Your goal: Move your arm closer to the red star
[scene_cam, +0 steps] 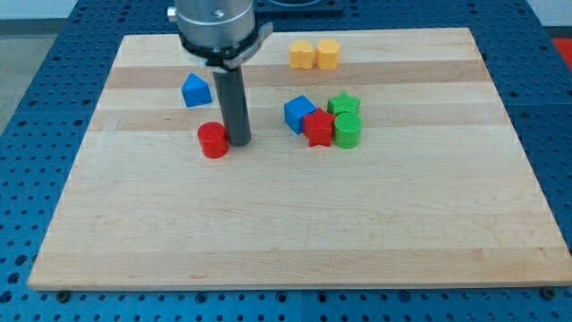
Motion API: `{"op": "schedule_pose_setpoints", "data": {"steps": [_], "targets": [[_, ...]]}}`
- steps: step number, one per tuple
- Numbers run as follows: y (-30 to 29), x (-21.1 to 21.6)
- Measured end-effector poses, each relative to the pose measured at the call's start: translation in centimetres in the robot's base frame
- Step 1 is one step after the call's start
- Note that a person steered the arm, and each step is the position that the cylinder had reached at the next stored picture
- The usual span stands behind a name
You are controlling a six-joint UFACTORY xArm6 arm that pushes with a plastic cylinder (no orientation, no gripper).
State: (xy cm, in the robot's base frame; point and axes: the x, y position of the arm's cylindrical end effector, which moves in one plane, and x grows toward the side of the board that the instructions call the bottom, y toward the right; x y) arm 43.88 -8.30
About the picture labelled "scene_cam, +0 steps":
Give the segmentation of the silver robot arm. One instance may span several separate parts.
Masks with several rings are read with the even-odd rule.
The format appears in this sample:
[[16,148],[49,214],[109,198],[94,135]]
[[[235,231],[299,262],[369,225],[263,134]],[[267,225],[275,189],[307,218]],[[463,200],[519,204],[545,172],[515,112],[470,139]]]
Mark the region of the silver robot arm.
[[175,0],[166,14],[182,47],[220,72],[240,68],[273,33],[271,22],[258,24],[253,0]]

